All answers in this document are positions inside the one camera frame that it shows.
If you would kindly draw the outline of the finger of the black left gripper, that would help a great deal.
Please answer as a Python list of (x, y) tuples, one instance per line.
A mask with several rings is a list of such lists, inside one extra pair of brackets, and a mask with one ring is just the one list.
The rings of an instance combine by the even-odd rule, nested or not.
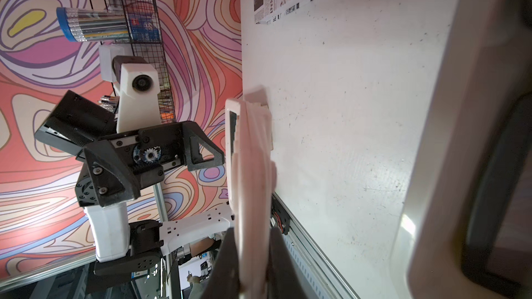
[[(224, 152), (193, 121), (181, 122), (184, 159), (188, 171), (196, 171), (222, 166), (225, 163)], [(213, 156), (204, 160), (200, 148), (206, 149)]]
[(139, 180), (110, 141), (95, 141), (83, 148), (96, 200), (106, 208), (141, 195)]

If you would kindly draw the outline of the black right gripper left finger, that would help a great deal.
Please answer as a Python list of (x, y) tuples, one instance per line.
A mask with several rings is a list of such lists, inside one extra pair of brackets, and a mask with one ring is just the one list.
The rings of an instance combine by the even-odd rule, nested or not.
[(239, 261), (234, 228), (229, 228), (201, 298), (238, 298), (240, 293)]

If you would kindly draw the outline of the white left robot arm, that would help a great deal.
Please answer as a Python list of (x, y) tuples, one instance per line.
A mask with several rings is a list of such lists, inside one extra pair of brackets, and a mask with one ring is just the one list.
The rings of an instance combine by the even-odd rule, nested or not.
[(153, 267), (188, 244), (226, 231), (234, 221), (228, 202), (177, 221), (136, 221), (127, 203), (161, 183), (167, 171), (223, 165), (224, 152), (193, 121), (163, 124), (155, 92), (121, 96), (114, 114), (68, 91), (35, 133), (83, 164), (76, 198), (96, 245), (95, 274), (130, 274)]

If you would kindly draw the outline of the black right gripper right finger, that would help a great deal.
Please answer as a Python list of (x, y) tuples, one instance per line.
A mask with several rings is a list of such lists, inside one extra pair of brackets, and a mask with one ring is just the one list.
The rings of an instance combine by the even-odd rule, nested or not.
[(270, 229), (267, 297), (285, 299), (307, 298), (291, 262), (283, 235), (278, 227)]

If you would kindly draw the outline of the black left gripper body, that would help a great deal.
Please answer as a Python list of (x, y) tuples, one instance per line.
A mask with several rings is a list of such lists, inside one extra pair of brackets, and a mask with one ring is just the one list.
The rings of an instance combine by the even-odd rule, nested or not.
[[(105, 136), (98, 141), (110, 141), (121, 158), (139, 180), (141, 191), (163, 180), (165, 172), (185, 165), (181, 123), (171, 123)], [(75, 186), (80, 207), (99, 206), (83, 148), (76, 159), (83, 162)]]

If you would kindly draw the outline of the cream plastic storage box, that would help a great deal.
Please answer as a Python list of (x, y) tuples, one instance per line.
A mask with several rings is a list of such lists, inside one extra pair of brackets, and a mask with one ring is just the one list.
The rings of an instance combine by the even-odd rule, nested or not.
[(458, 0), (393, 244), (400, 298), (495, 298), (461, 271), (479, 171), (531, 84), (531, 0)]

